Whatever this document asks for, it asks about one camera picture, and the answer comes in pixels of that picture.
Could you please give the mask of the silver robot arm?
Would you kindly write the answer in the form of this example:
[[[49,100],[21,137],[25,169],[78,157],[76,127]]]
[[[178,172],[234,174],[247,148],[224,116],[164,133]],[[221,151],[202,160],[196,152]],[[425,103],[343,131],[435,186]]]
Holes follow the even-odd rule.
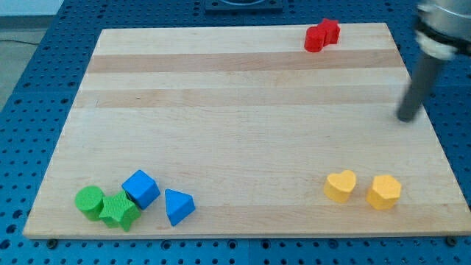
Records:
[[[420,0],[416,40],[423,57],[452,60],[470,56],[470,0]]]

